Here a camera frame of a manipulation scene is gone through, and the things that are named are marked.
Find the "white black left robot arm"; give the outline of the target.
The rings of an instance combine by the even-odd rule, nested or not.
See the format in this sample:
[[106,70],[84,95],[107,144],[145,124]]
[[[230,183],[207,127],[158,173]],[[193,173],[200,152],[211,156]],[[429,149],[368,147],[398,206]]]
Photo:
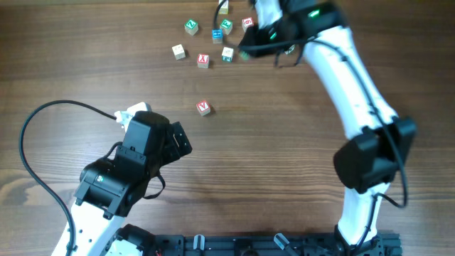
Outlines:
[[133,205],[146,194],[150,180],[162,181],[161,167],[192,152],[180,122],[138,111],[129,121],[124,139],[80,174],[80,185],[70,209],[72,220],[53,254],[105,255]]

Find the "red letter Y block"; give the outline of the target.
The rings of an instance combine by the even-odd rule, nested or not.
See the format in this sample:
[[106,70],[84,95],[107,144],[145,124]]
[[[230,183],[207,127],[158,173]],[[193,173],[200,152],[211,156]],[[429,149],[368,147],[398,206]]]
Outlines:
[[210,58],[208,54],[198,54],[197,65],[199,68],[209,68]]

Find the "red letter A block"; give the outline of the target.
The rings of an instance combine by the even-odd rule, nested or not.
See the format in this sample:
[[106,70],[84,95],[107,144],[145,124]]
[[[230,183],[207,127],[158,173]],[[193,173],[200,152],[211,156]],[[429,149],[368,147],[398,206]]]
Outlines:
[[201,116],[205,116],[211,111],[211,106],[206,100],[197,103],[196,108]]

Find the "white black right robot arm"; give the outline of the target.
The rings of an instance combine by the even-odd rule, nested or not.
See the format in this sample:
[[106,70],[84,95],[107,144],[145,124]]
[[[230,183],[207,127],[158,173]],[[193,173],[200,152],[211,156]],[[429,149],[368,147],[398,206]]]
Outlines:
[[350,250],[358,250],[376,236],[390,184],[405,177],[416,124],[400,118],[379,93],[332,1],[253,0],[251,6],[258,22],[246,29],[238,48],[260,57],[300,47],[299,59],[318,75],[341,118],[347,142],[333,165],[345,195],[336,229]]

